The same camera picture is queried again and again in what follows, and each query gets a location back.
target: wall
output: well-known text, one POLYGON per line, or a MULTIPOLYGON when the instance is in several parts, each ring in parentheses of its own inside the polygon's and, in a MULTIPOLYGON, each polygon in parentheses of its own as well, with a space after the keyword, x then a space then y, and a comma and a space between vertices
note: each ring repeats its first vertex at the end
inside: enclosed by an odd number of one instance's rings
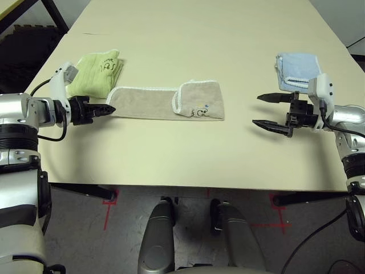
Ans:
MULTIPOLYGON (((80 16, 90 0, 54 0, 59 12, 61 13, 66 24, 71 27, 80 16)), ((41 1, 38 1, 19 17, 13 25, 55 25, 41 1)), ((12 33, 14 27, 10 26, 0 37, 12 33)))
MULTIPOLYGON (((365 0, 310 0, 310 2, 345 46, 365 36, 365 0)), ((351 54, 365 55, 365 39, 348 50, 351 54)))

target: folded towel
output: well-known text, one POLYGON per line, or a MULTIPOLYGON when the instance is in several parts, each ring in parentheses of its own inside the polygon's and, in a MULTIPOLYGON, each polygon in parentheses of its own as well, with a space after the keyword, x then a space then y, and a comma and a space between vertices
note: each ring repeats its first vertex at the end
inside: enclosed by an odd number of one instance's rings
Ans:
POLYGON ((88 95, 105 99, 113 89, 123 66, 119 51, 91 53, 83 56, 76 68, 74 81, 67 86, 69 96, 88 95))
POLYGON ((172 98, 172 109, 186 117, 223 119, 221 89, 216 81, 188 82, 180 86, 172 98))
POLYGON ((188 87, 192 89, 195 85, 201 86, 204 82, 188 82, 183 84, 180 88, 150 88, 150 87, 115 87, 108 95, 107 104, 110 104, 116 110, 112 116, 139 118, 139 119, 157 119, 157 120, 195 120, 195 121, 215 121, 223 120, 223 100, 220 95, 219 85, 216 82, 207 81, 205 85, 206 100, 200 103, 200 106, 195 109, 194 113, 190 111, 190 116, 183 116, 176 114, 173 111, 171 104, 172 98, 180 90, 185 90, 184 85, 189 84, 188 87), (212 88, 212 94, 208 93, 207 88, 212 88), (221 109, 217 109, 218 105, 214 104, 210 96, 214 95, 220 102, 221 109), (205 102, 213 102, 205 107, 205 102), (206 114, 219 114, 220 118, 208 116, 206 114))
POLYGON ((279 88, 300 93, 307 93, 309 80, 322 73, 317 56, 309 53, 279 53, 276 68, 279 88))

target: white table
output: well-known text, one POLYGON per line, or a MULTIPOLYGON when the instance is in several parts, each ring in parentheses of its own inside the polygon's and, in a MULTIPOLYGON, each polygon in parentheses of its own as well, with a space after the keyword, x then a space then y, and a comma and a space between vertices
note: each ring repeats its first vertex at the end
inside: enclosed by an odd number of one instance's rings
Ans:
MULTIPOLYGON (((251 122, 285 121, 289 104, 256 100, 279 92, 274 63, 281 51, 316 54, 335 103, 365 105, 365 74, 307 0, 94 0, 27 92, 63 62, 109 49, 126 61, 119 86, 219 81, 225 121, 106 117, 69 126, 62 142, 40 140, 51 182, 346 190, 333 133, 302 128, 286 138, 251 122)), ((48 87, 37 92, 48 94, 48 87)), ((61 129, 40 132, 57 137, 61 129)))

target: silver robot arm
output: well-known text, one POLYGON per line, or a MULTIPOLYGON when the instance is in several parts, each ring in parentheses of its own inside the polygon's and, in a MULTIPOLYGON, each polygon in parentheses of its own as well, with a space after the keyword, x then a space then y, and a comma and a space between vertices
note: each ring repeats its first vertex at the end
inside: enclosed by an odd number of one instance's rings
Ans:
POLYGON ((38 139, 62 140, 69 123, 92 123, 93 117, 115 110, 88 104, 87 96, 66 99, 64 86, 76 73, 70 63, 56 71, 50 79, 52 98, 0 94, 0 273, 65 273, 61 265, 47 266, 43 234, 52 203, 38 139), (38 135, 40 127, 54 124, 63 126, 60 138, 38 135))
MULTIPOLYGON (((329 124, 346 131, 365 134, 365 108, 335 106, 329 124)), ((347 220, 352 236, 365 241, 365 138, 335 131, 336 146, 347 176, 347 220)))
POLYGON ((365 241, 365 108, 334 105, 334 86, 321 74, 309 81, 308 96, 313 104, 299 100, 299 93, 263 94, 258 99, 290 103, 285 125, 269 120, 253 120, 261 128, 287 137, 293 129, 309 127, 313 131, 333 131, 340 160, 347 176, 347 219, 350 232, 359 241, 365 241))

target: blue towel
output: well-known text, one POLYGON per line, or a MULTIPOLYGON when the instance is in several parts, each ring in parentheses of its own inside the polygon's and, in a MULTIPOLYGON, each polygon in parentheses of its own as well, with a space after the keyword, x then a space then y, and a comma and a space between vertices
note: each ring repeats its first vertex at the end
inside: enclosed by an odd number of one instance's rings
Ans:
POLYGON ((309 53, 279 53, 276 56, 279 88, 308 93, 310 79, 321 74, 316 55, 309 53))

